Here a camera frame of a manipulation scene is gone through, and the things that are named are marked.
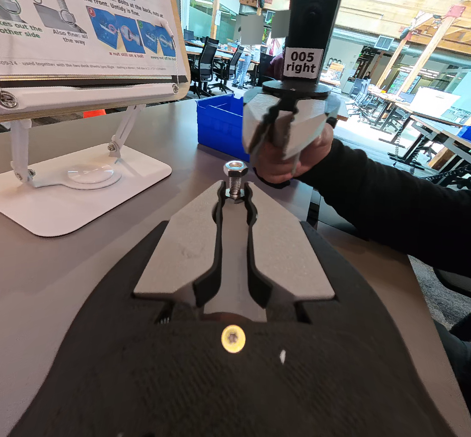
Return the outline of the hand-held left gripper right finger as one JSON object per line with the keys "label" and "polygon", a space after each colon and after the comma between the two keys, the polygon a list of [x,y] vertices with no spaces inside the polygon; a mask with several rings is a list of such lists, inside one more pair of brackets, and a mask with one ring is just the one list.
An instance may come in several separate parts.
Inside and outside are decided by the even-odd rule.
{"label": "hand-held left gripper right finger", "polygon": [[332,300],[335,292],[301,221],[254,183],[244,190],[252,299],[261,308]]}

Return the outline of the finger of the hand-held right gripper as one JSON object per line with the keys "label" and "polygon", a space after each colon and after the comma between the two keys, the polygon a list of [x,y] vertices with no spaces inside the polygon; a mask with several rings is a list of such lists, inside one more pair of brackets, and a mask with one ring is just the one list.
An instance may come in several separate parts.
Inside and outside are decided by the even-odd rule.
{"label": "finger of the hand-held right gripper", "polygon": [[264,141],[268,140],[277,148],[283,147],[283,123],[277,122],[280,101],[280,97],[272,94],[244,96],[242,143],[251,164],[256,163]]}
{"label": "finger of the hand-held right gripper", "polygon": [[283,160],[300,154],[321,135],[327,121],[325,99],[300,99],[284,132]]}

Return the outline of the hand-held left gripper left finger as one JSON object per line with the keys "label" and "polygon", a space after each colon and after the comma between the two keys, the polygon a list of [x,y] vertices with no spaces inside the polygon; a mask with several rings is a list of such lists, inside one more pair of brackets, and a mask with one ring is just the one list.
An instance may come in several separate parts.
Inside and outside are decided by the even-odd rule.
{"label": "hand-held left gripper left finger", "polygon": [[217,181],[168,221],[133,294],[138,298],[204,306],[221,285],[221,207]]}

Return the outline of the silver hex bolt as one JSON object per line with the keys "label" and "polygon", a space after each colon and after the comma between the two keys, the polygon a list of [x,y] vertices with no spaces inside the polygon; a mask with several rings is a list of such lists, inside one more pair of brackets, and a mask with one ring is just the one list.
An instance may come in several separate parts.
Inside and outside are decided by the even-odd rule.
{"label": "silver hex bolt", "polygon": [[225,190],[225,197],[233,200],[235,204],[244,202],[245,192],[243,179],[241,177],[229,177],[228,187]]}

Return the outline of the person's right forearm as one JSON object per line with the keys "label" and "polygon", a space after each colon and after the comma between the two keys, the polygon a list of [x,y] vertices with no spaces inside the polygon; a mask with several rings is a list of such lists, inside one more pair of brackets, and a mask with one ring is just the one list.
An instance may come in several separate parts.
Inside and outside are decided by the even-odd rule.
{"label": "person's right forearm", "polygon": [[370,240],[459,275],[471,274],[470,190],[455,191],[370,159],[333,139],[309,145],[297,179]]}

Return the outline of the person's right hand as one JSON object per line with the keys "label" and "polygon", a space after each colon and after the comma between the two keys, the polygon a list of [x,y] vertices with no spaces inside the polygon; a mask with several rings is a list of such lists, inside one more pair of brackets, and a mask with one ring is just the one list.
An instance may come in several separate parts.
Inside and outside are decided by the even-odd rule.
{"label": "person's right hand", "polygon": [[322,133],[306,146],[299,155],[283,159],[281,148],[272,143],[262,143],[253,165],[257,175],[265,182],[281,184],[299,177],[328,156],[333,144],[333,128],[326,124]]}

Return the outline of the black office chair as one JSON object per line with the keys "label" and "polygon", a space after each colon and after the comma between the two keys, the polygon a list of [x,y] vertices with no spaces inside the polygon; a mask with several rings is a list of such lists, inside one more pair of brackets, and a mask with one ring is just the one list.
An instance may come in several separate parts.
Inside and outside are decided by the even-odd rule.
{"label": "black office chair", "polygon": [[229,87],[227,87],[227,82],[230,80],[231,77],[235,76],[237,63],[244,52],[244,47],[238,45],[236,48],[236,52],[232,56],[229,61],[222,62],[215,62],[213,63],[213,72],[216,80],[215,84],[209,86],[208,88],[218,88],[223,92],[231,92],[234,93]]}
{"label": "black office chair", "polygon": [[270,64],[273,60],[273,56],[267,53],[261,53],[260,55],[260,63],[259,63],[259,74],[257,79],[257,87],[262,87],[264,82],[273,81],[274,80],[274,71],[271,70]]}
{"label": "black office chair", "polygon": [[192,63],[190,77],[192,85],[189,90],[197,95],[198,98],[210,97],[208,92],[208,83],[213,78],[213,63],[216,52],[218,51],[219,41],[206,37],[201,53]]}
{"label": "black office chair", "polygon": [[460,295],[471,297],[471,279],[469,277],[433,268],[439,282],[447,289]]}

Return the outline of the wooden backing board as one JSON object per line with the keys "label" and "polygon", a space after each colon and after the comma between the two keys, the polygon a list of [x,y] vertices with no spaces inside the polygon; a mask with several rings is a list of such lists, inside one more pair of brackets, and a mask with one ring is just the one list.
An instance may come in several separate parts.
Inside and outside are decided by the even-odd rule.
{"label": "wooden backing board", "polygon": [[[181,29],[181,23],[178,16],[177,11],[177,4],[176,0],[171,0],[171,4],[175,14],[175,20],[178,24],[178,49],[181,51],[182,61],[185,64],[185,76],[189,79],[189,64],[187,60],[187,52],[185,50],[185,44],[183,42],[183,34]],[[114,78],[85,78],[85,77],[78,77],[78,78],[66,78],[60,79],[59,77],[53,76],[37,76],[33,79],[31,78],[20,78],[14,80],[8,79],[1,79],[1,91],[6,91],[7,89],[18,88],[18,87],[57,87],[57,86],[71,86],[71,87],[79,87],[79,88],[95,88],[95,87],[102,87],[102,86],[120,86],[120,85],[135,85],[135,84],[145,84],[145,83],[159,83],[159,82],[169,82],[168,80],[164,79],[143,79],[143,78],[126,78],[126,77],[114,77]],[[173,79],[174,82],[183,81],[180,79],[180,73],[176,70],[176,79]]]}

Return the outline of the white document stand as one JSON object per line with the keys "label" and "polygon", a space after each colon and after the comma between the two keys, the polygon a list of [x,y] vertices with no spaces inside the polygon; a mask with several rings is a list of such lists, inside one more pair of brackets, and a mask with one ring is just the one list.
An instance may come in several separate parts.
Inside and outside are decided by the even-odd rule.
{"label": "white document stand", "polygon": [[[18,87],[1,91],[1,121],[10,122],[12,170],[1,174],[1,213],[40,237],[72,233],[169,177],[171,167],[125,145],[148,103],[181,99],[183,81],[79,88]],[[106,144],[29,167],[32,117],[127,107]]]}

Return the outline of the grey display board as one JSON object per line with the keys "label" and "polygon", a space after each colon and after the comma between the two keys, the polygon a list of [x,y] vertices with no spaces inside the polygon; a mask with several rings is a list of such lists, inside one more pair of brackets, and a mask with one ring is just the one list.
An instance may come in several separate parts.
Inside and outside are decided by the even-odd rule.
{"label": "grey display board", "polygon": [[441,117],[460,98],[453,93],[423,86],[417,90],[409,108],[417,114]]}

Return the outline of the person's right leg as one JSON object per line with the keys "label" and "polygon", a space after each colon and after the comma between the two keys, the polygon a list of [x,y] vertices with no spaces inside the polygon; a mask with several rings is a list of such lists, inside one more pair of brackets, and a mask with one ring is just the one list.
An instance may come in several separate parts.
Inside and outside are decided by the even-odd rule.
{"label": "person's right leg", "polygon": [[450,330],[433,321],[451,368],[462,392],[468,411],[471,410],[471,315],[457,322]]}

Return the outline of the printed instruction sheet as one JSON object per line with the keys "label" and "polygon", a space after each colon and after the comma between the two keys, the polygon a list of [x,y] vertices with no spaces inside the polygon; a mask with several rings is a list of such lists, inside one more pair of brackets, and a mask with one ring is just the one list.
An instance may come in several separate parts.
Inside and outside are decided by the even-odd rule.
{"label": "printed instruction sheet", "polygon": [[1,79],[186,80],[171,0],[1,0]]}

